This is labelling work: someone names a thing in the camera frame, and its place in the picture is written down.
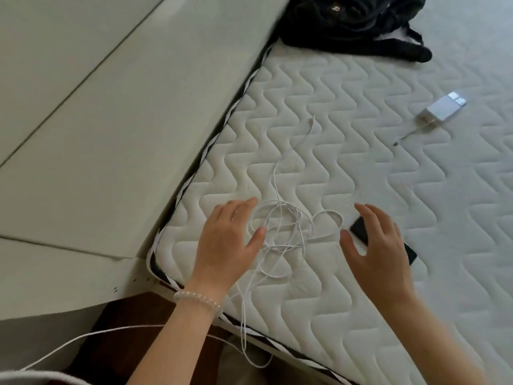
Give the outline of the person's right hand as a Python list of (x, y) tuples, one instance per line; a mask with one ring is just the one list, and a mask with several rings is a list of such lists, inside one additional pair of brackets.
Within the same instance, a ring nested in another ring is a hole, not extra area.
[(399, 227), (380, 208), (355, 203), (363, 217), (368, 246), (363, 261), (347, 261), (357, 283), (380, 311), (415, 298), (407, 253)]

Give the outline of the person's left hand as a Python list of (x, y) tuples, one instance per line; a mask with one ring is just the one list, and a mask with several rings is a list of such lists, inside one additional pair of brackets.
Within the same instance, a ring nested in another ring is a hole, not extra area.
[(214, 207), (207, 218), (196, 251), (192, 275), (184, 291), (222, 304), (231, 287), (256, 257), (244, 255), (245, 229), (257, 198), (230, 200)]

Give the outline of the person's left forearm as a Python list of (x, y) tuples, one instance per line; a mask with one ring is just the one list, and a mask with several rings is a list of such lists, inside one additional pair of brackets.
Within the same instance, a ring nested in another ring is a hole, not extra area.
[(212, 300), (180, 291), (171, 316), (126, 385), (190, 385), (218, 311)]

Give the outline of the person's right forearm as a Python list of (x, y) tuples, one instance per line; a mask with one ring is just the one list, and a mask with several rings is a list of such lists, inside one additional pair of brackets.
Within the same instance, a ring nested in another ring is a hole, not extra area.
[(427, 385), (489, 385), (481, 368), (415, 293), (372, 301)]

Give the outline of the black smartphone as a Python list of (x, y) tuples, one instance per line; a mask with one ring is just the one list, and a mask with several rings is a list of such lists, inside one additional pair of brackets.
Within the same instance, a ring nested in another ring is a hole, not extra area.
[[(368, 246), (368, 234), (365, 227), (364, 219), (362, 216), (359, 216), (355, 222), (350, 227), (350, 232), (358, 238), (365, 246)], [(407, 253), (409, 265), (412, 265), (414, 261), (418, 258), (417, 253), (410, 248), (406, 243), (404, 243), (405, 251)]]

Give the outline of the white quilted mattress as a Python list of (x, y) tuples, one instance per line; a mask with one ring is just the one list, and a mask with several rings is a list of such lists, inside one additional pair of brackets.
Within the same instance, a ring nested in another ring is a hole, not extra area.
[[(321, 377), (423, 385), (356, 283), (339, 232), (373, 204), (417, 253), (420, 296), (483, 366), (513, 385), (513, 0), (427, 0), (412, 23), (426, 64), (268, 49), (208, 144), (148, 255), (179, 290), (214, 206), (258, 197), (247, 236), (296, 248), (258, 255), (230, 289), (220, 324)], [(421, 111), (450, 92), (441, 124)]]

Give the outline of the white charger adapter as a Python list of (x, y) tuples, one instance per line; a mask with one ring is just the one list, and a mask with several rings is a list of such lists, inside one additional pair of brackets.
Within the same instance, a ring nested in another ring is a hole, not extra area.
[(450, 92), (429, 105), (418, 115), (423, 124), (441, 124), (466, 106), (467, 100), (457, 92)]

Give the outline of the black bag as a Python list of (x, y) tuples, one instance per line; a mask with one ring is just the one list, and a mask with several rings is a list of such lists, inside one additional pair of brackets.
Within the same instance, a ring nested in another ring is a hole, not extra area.
[(278, 24), (288, 46), (427, 63), (433, 54), (410, 21), (426, 0), (290, 0)]

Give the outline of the white bed frame panel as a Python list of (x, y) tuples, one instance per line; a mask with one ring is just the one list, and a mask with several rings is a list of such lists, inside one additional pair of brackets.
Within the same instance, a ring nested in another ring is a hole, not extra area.
[(150, 284), (172, 194), (288, 0), (0, 0), (0, 321)]

